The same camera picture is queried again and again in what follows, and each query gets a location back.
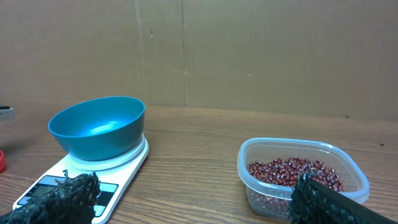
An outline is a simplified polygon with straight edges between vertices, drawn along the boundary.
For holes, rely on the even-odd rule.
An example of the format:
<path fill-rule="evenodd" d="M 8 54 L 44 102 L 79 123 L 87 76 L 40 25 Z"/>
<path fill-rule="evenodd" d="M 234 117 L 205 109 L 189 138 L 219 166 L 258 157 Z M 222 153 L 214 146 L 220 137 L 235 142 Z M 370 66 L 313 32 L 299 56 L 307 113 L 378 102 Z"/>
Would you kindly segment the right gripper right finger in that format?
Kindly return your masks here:
<path fill-rule="evenodd" d="M 311 179 L 307 173 L 293 187 L 289 220 L 294 224 L 395 224 L 394 220 Z"/>

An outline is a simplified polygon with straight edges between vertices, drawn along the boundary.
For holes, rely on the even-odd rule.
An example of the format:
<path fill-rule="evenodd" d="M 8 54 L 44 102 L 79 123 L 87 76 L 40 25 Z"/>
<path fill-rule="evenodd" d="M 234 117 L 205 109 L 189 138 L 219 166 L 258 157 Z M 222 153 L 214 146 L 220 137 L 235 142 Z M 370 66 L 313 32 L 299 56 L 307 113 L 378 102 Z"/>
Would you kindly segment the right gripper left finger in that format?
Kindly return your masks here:
<path fill-rule="evenodd" d="M 1 224 L 91 224 L 101 193 L 98 176 L 92 172 L 70 178 L 63 172 L 65 180 L 55 189 L 2 215 Z"/>

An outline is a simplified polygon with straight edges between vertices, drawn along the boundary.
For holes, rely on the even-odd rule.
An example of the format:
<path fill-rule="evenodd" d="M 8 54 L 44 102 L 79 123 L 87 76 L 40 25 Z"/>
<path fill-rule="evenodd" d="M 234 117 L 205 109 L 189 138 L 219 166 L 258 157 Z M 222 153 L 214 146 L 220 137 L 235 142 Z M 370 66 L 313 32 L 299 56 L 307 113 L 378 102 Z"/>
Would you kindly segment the red plastic measuring scoop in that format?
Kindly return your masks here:
<path fill-rule="evenodd" d="M 0 151 L 0 172 L 3 172 L 6 168 L 6 158 L 2 151 Z"/>

